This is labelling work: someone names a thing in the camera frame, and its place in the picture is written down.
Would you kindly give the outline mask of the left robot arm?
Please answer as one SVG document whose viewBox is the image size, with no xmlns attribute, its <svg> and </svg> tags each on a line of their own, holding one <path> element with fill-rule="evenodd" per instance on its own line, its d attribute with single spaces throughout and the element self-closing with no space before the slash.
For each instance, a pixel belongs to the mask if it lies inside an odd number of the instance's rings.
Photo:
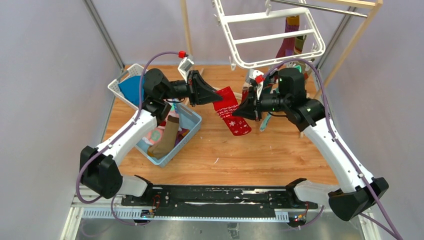
<svg viewBox="0 0 424 240">
<path fill-rule="evenodd" d="M 123 176 L 119 165 L 128 152 L 150 131 L 166 120 L 171 105 L 167 100 L 188 98 L 192 106 L 221 101 L 223 98 L 205 82 L 197 70 L 190 70 L 187 80 L 169 81 L 158 68 L 141 75 L 145 99 L 130 120 L 112 137 L 97 147 L 86 146 L 80 153 L 80 170 L 76 193 L 81 202 L 80 185 L 97 193 L 100 198 L 131 195 L 145 207 L 154 199 L 149 182 L 138 176 Z"/>
</svg>

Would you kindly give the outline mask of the teal and white sock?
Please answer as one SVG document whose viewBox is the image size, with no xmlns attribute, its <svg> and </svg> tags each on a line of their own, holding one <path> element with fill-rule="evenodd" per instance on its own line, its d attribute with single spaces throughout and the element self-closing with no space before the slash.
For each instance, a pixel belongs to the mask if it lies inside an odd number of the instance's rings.
<svg viewBox="0 0 424 240">
<path fill-rule="evenodd" d="M 300 72 L 302 72 L 302 68 L 298 64 L 290 63 L 289 66 L 294 67 L 294 68 L 298 69 Z M 267 128 L 267 126 L 269 124 L 271 117 L 272 117 L 272 115 L 270 113 L 266 114 L 265 118 L 263 119 L 262 123 L 260 124 L 260 127 L 259 127 L 260 132 L 265 131 L 265 129 Z"/>
</svg>

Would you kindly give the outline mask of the purple striped sock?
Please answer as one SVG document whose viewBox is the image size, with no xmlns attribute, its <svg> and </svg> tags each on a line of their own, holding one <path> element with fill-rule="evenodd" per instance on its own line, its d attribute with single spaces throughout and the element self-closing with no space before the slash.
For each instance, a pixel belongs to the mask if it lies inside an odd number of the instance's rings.
<svg viewBox="0 0 424 240">
<path fill-rule="evenodd" d="M 187 128 L 182 128 L 180 131 L 178 131 L 176 134 L 174 146 L 176 147 L 189 132 L 190 130 Z"/>
</svg>

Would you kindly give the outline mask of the red patterned sock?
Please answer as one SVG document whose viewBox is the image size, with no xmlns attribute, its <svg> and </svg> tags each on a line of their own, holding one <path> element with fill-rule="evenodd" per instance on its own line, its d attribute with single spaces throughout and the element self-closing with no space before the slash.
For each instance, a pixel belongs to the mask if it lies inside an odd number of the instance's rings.
<svg viewBox="0 0 424 240">
<path fill-rule="evenodd" d="M 230 86 L 217 90 L 216 93 L 222 100 L 215 101 L 213 107 L 218 116 L 224 121 L 229 131 L 234 136 L 244 136 L 252 131 L 252 128 L 244 118 L 233 116 L 239 104 Z"/>
</svg>

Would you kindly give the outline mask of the white clip sock hanger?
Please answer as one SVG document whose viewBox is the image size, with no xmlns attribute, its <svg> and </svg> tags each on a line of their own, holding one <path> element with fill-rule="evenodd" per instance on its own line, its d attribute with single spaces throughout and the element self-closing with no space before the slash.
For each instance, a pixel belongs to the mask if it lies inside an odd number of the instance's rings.
<svg viewBox="0 0 424 240">
<path fill-rule="evenodd" d="M 230 66 L 232 70 L 235 70 L 236 67 L 243 69 L 256 69 L 260 67 L 272 67 L 278 63 L 281 63 L 291 58 L 300 58 L 303 60 L 311 60 L 322 56 L 326 50 L 326 44 L 318 30 L 318 27 L 311 15 L 308 5 L 304 7 L 302 1 L 295 3 L 298 7 L 288 8 L 282 10 L 271 10 L 271 4 L 267 0 L 265 2 L 266 11 L 264 12 L 255 12 L 255 13 L 246 13 L 238 15 L 225 15 L 224 6 L 220 0 L 213 0 L 212 5 L 216 8 L 217 14 L 215 15 L 218 25 L 222 27 L 225 39 L 227 41 L 228 47 L 230 49 Z M 257 22 L 261 20 L 272 20 L 272 19 L 285 19 L 289 17 L 303 16 L 306 21 L 306 29 L 303 30 L 293 30 L 285 31 L 283 33 L 268 34 L 262 36 L 254 36 L 248 38 L 235 39 L 231 32 L 229 24 L 231 23 L 250 23 Z M 264 42 L 274 39 L 294 39 L 296 36 L 308 36 L 311 35 L 313 38 L 312 49 L 298 55 L 274 57 L 265 60 L 247 62 L 241 58 L 240 51 L 238 50 L 238 45 L 250 44 L 256 42 Z"/>
</svg>

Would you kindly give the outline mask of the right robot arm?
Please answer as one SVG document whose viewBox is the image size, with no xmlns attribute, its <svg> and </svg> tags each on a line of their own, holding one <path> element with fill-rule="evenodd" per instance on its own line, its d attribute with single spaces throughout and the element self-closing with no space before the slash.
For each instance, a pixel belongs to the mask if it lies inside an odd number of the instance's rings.
<svg viewBox="0 0 424 240">
<path fill-rule="evenodd" d="M 287 67 L 273 74 L 277 92 L 265 91 L 265 77 L 259 70 L 247 75 L 248 89 L 233 115 L 259 121 L 263 113 L 284 112 L 319 150 L 333 171 L 336 185 L 315 183 L 299 178 L 286 186 L 286 203 L 294 209 L 305 202 L 325 206 L 343 221 L 374 206 L 388 190 L 383 177 L 374 177 L 353 155 L 326 116 L 324 105 L 307 96 L 305 77 L 296 68 Z"/>
</svg>

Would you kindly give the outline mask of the pink patterned sock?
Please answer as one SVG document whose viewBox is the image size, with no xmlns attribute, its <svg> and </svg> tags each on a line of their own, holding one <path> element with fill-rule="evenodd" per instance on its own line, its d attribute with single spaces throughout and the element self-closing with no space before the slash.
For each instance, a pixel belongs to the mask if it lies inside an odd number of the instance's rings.
<svg viewBox="0 0 424 240">
<path fill-rule="evenodd" d="M 172 103 L 171 104 L 171 109 L 167 115 L 167 117 L 165 118 L 165 120 L 163 122 L 161 122 L 159 124 L 158 127 L 156 127 L 154 130 L 151 130 L 147 135 L 145 135 L 141 140 L 146 143 L 148 146 L 153 146 L 157 143 L 159 143 L 162 139 L 167 121 L 169 116 L 172 117 L 176 117 L 179 118 L 179 112 L 178 112 L 178 104 L 177 103 Z"/>
</svg>

